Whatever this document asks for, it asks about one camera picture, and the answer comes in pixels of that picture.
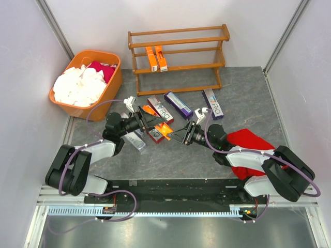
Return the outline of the purple white R.O toothpaste box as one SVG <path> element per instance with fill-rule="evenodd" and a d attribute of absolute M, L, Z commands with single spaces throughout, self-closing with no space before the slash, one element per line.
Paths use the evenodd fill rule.
<path fill-rule="evenodd" d="M 205 99 L 207 106 L 212 110 L 213 120 L 222 119 L 224 117 L 224 114 L 213 90 L 211 88 L 204 89 L 202 91 L 202 95 Z"/>

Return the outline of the orange Curaprox toothpaste box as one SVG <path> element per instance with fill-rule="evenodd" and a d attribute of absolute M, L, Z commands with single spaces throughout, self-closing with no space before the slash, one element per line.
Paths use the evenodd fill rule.
<path fill-rule="evenodd" d="M 146 50 L 146 55 L 147 55 L 148 62 L 149 62 L 150 68 L 151 68 L 151 72 L 157 71 L 158 63 L 157 63 L 153 48 L 151 46 L 147 46 L 147 47 L 145 47 L 145 50 Z"/>

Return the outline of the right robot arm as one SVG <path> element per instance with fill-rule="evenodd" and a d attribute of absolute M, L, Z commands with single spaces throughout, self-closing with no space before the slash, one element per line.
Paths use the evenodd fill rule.
<path fill-rule="evenodd" d="M 245 204 L 255 197 L 274 194 L 296 202 L 306 194 L 305 190 L 315 179 L 312 169 L 287 146 L 262 150 L 234 142 L 235 137 L 243 142 L 260 140 L 249 130 L 226 134 L 222 125 L 212 124 L 203 130 L 190 121 L 184 128 L 169 133 L 168 137 L 185 145 L 196 143 L 211 149 L 214 160 L 230 167 L 242 181 L 243 186 L 236 195 Z"/>

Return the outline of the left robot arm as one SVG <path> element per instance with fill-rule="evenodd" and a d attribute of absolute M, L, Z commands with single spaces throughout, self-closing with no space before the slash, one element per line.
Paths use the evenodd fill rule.
<path fill-rule="evenodd" d="M 102 138 L 80 147 L 62 145 L 45 177 L 46 185 L 58 189 L 60 195 L 77 196 L 84 191 L 89 181 L 88 172 L 92 163 L 118 155 L 124 145 L 123 136 L 135 130 L 150 131 L 165 119 L 152 115 L 138 106 L 128 118 L 113 112 L 106 117 Z"/>

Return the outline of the wooden two-tier shelf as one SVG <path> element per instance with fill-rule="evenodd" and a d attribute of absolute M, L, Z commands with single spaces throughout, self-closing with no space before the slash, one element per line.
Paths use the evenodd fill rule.
<path fill-rule="evenodd" d="M 211 89 L 221 89 L 220 68 L 225 66 L 222 45 L 230 40 L 226 24 L 219 26 L 157 30 L 148 32 L 128 32 L 127 43 L 131 52 L 132 72 L 136 78 L 138 96 L 165 94 L 168 91 L 190 92 L 207 89 L 206 85 L 175 88 L 159 86 L 156 89 L 142 90 L 140 76 L 168 72 L 211 69 L 216 84 Z M 151 47 L 153 54 L 162 50 L 165 64 L 158 63 L 152 70 L 146 48 Z"/>

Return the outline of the red silver r&o box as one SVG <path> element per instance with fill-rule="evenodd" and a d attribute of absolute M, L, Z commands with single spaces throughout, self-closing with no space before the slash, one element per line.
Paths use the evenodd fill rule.
<path fill-rule="evenodd" d="M 159 144 L 165 139 L 165 137 L 156 128 L 148 131 L 147 134 L 156 144 Z"/>
<path fill-rule="evenodd" d="M 166 109 L 166 107 L 162 104 L 162 102 L 156 95 L 147 98 L 147 102 L 160 117 L 163 117 L 166 120 L 167 124 L 171 124 L 174 122 L 173 116 L 170 114 L 170 112 Z"/>

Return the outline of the silver toothpaste box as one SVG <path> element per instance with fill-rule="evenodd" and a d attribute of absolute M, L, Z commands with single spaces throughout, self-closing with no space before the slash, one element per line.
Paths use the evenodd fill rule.
<path fill-rule="evenodd" d="M 140 139 L 143 139 L 143 137 L 145 136 L 145 132 L 144 132 L 144 131 L 141 131 L 140 129 L 135 130 L 134 133 L 135 133 Z"/>
<path fill-rule="evenodd" d="M 134 132 L 127 133 L 123 136 L 123 139 L 129 142 L 139 152 L 142 152 L 146 148 L 146 143 Z"/>

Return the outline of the magenta cloth in bin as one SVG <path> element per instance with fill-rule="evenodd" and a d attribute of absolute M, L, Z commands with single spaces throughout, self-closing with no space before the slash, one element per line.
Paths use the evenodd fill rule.
<path fill-rule="evenodd" d="M 96 72 L 102 72 L 103 73 L 103 79 L 105 83 L 107 84 L 109 80 L 111 79 L 112 75 L 114 74 L 117 64 L 105 64 L 105 63 L 100 63 L 98 61 L 93 61 L 91 62 L 88 66 L 88 68 L 93 68 L 96 70 Z"/>

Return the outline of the red cloth on table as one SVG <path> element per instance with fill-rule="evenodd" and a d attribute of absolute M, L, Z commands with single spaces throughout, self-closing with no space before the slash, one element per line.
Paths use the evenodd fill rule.
<path fill-rule="evenodd" d="M 247 149 L 256 150 L 275 150 L 275 147 L 261 137 L 255 135 L 249 129 L 241 129 L 236 132 L 229 133 L 227 136 L 229 143 L 241 146 Z M 244 180 L 252 176 L 264 176 L 264 172 L 245 167 L 232 167 L 232 172 L 240 179 Z"/>

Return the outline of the white crumpled cloths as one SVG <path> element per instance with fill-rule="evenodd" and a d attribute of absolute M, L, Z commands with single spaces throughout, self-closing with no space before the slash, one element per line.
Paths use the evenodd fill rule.
<path fill-rule="evenodd" d="M 88 107 L 99 100 L 106 85 L 102 71 L 85 65 L 71 67 L 55 81 L 54 98 L 59 103 Z"/>

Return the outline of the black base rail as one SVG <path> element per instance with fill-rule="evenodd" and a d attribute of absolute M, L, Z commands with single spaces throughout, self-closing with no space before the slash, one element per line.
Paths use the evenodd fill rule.
<path fill-rule="evenodd" d="M 149 179 L 149 180 L 107 180 L 106 188 L 96 196 L 89 196 L 85 202 L 102 199 L 113 200 L 120 205 L 123 197 L 104 196 L 104 194 L 127 190 L 134 194 L 138 203 L 195 200 L 203 203 L 221 205 L 265 204 L 267 197 L 250 196 L 244 191 L 239 179 Z"/>

